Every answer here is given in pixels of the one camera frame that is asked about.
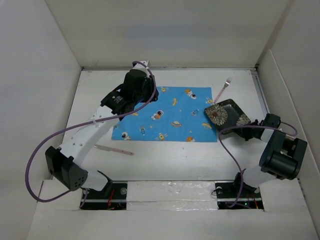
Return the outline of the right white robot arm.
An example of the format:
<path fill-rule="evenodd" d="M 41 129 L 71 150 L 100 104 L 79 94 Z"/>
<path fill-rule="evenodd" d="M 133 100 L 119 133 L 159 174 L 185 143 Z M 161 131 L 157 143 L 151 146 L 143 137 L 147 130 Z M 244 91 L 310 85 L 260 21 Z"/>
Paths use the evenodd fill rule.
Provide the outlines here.
<path fill-rule="evenodd" d="M 238 132 L 246 141 L 258 139 L 266 143 L 258 165 L 243 171 L 243 179 L 231 184 L 231 191 L 243 197 L 254 192 L 261 184 L 270 180 L 293 180 L 300 172 L 308 143 L 294 138 L 280 130 L 282 123 L 277 115 L 268 113 L 264 120 L 250 123 L 252 128 L 242 128 Z"/>

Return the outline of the pink-handled fork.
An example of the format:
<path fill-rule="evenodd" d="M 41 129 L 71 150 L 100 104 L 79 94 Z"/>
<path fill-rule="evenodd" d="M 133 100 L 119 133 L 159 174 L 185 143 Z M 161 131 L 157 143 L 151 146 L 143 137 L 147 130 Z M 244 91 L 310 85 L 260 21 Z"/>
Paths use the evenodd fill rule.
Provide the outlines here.
<path fill-rule="evenodd" d="M 224 83 L 224 85 L 223 85 L 223 88 L 220 90 L 220 92 L 218 93 L 218 95 L 216 96 L 216 98 L 215 98 L 214 101 L 213 101 L 214 104 L 216 104 L 216 103 L 218 102 L 219 98 L 221 97 L 221 95 L 223 94 L 223 92 L 225 91 L 225 89 L 230 85 L 231 81 L 232 81 L 232 78 L 231 78 L 231 77 L 229 77 L 229 78 L 225 81 L 225 83 Z"/>

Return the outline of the pink-handled knife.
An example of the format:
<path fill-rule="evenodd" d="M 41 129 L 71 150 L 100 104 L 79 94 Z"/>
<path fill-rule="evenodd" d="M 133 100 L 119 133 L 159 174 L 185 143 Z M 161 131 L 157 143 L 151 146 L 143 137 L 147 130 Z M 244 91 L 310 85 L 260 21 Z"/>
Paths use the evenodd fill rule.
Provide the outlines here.
<path fill-rule="evenodd" d="M 121 154 L 129 155 L 129 156 L 134 155 L 133 152 L 118 149 L 118 148 L 108 147 L 108 146 L 104 146 L 104 145 L 95 144 L 94 147 L 96 149 L 103 150 L 103 151 L 116 152 L 116 153 L 121 153 Z"/>

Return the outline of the blue space-print placemat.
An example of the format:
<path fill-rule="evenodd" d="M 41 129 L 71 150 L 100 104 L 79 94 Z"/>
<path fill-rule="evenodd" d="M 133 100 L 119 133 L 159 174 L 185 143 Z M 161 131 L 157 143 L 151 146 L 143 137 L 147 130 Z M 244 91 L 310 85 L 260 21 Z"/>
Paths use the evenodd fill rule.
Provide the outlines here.
<path fill-rule="evenodd" d="M 217 142 L 216 129 L 205 114 L 212 105 L 210 87 L 159 86 L 158 100 L 117 123 L 115 141 Z"/>

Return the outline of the black floral square plate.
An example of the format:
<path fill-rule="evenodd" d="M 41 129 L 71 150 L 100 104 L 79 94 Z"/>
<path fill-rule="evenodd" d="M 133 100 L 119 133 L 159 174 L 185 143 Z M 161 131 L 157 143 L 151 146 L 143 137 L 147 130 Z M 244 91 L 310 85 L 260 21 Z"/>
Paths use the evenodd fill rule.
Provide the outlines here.
<path fill-rule="evenodd" d="M 217 131 L 226 128 L 248 125 L 249 117 L 233 99 L 227 99 L 204 109 L 207 118 Z"/>

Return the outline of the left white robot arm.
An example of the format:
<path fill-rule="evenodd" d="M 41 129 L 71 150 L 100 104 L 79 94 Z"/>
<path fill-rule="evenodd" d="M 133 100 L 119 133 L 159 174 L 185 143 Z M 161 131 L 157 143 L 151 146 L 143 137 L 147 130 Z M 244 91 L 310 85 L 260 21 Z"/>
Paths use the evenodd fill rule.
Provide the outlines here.
<path fill-rule="evenodd" d="M 80 188 L 94 190 L 100 198 L 111 194 L 110 179 L 102 172 L 82 167 L 89 151 L 118 122 L 139 108 L 158 99 L 155 77 L 149 61 L 134 61 L 122 84 L 100 102 L 88 124 L 81 124 L 70 140 L 58 147 L 49 147 L 45 158 L 49 173 L 70 191 Z"/>

